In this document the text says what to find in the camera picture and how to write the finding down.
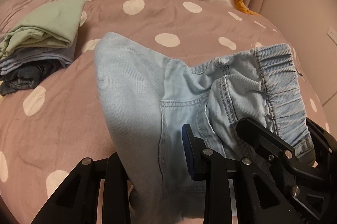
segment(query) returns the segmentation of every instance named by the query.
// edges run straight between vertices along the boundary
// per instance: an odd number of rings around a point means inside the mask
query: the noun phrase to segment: green folded sweatshirt
[[[70,47],[80,25],[83,6],[83,0],[59,0],[35,8],[0,43],[0,60],[20,47]]]

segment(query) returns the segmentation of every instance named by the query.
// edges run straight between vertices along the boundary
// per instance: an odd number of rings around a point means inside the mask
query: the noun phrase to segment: metal pin
[[[82,159],[82,164],[83,165],[88,165],[90,163],[91,163],[91,158],[84,158],[84,159]]]
[[[300,194],[300,189],[297,185],[292,186],[292,195],[298,197]]]
[[[245,165],[250,165],[252,164],[252,160],[250,158],[243,158],[242,163]]]
[[[207,156],[211,156],[213,154],[213,150],[209,149],[209,148],[206,148],[206,149],[203,150],[203,153]]]
[[[288,158],[288,159],[291,159],[293,157],[293,154],[289,151],[289,150],[286,150],[285,151],[285,156]]]

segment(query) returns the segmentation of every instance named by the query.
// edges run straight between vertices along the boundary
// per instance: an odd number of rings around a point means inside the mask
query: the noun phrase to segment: folded clothes stack
[[[46,3],[0,38],[0,95],[32,89],[74,61],[83,0]]]

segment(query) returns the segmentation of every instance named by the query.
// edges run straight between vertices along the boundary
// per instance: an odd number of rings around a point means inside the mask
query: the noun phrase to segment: wall socket
[[[334,41],[334,43],[337,45],[337,33],[336,31],[330,27],[328,32],[327,32],[327,35]]]

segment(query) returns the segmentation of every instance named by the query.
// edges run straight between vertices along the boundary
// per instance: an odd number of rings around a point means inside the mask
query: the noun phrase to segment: mattress
[[[0,33],[50,1],[55,0],[8,0],[0,6]],[[219,4],[199,0],[85,1],[74,63],[34,90],[1,98],[0,191],[20,224],[31,223],[82,158],[99,160],[115,152],[94,73],[93,50],[107,32],[181,59],[188,66],[257,46],[288,43],[263,16]],[[307,116],[325,127],[319,99],[290,46]]]

